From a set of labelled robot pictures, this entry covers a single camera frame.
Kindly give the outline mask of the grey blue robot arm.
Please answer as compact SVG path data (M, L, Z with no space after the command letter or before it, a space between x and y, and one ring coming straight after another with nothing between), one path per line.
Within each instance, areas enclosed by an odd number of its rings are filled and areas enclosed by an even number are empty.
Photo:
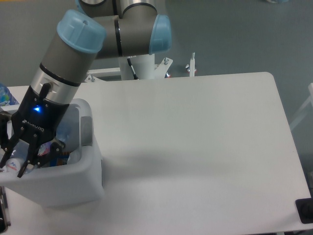
M57 127L95 59L166 52L172 46L171 23L152 0L78 0L68 10L39 69L14 113L0 114L0 166L15 146L27 143L17 176L29 165L42 167L65 147Z

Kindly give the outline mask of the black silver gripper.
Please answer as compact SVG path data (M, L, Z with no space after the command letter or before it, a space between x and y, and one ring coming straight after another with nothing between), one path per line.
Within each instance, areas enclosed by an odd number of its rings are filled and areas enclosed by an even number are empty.
M66 113L80 83L63 79L39 66L18 110L0 112L0 146L4 151L0 167L4 167L19 140L29 143L26 160L17 177L21 178L29 165L41 168L59 156L65 143L55 139L56 129ZM7 124L12 121L14 134L8 137ZM47 154L38 155L40 145L52 141Z

